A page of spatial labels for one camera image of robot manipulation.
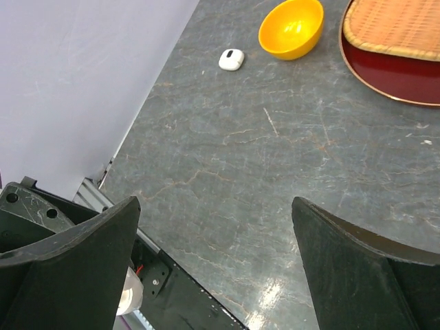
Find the small white charging case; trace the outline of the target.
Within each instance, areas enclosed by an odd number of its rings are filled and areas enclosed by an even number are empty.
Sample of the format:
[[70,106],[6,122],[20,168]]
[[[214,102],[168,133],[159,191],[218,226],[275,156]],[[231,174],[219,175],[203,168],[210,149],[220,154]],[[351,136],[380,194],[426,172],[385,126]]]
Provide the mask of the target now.
[[222,70],[234,72],[238,70],[245,59],[245,53],[240,49],[226,49],[220,56],[218,65]]

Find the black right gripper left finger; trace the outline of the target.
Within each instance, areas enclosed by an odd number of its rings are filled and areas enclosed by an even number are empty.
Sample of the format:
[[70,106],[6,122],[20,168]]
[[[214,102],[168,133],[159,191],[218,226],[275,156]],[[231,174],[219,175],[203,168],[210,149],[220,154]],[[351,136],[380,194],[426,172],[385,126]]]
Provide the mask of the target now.
[[2,329],[112,329],[140,217],[129,197],[1,254]]

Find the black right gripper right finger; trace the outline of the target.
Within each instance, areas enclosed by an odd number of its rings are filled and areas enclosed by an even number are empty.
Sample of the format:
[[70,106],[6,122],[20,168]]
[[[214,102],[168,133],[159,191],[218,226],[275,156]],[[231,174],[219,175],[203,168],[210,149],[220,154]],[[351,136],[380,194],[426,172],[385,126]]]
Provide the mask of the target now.
[[439,254],[295,197],[292,221],[320,329],[438,329]]

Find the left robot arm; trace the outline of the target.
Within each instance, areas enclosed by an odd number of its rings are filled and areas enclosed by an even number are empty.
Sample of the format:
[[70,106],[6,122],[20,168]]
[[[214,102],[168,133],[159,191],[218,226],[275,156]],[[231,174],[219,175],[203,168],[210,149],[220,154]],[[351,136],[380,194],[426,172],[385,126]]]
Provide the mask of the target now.
[[140,216],[129,197],[96,212],[39,190],[1,192],[1,327],[111,327],[142,304],[131,267]]

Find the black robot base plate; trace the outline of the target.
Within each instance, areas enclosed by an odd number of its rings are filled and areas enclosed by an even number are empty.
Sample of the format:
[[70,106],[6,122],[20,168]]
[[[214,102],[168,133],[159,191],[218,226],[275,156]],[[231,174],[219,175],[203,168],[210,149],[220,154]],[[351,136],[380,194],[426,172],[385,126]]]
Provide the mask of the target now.
[[147,329],[247,329],[182,266],[137,231],[131,260],[144,286],[134,312]]

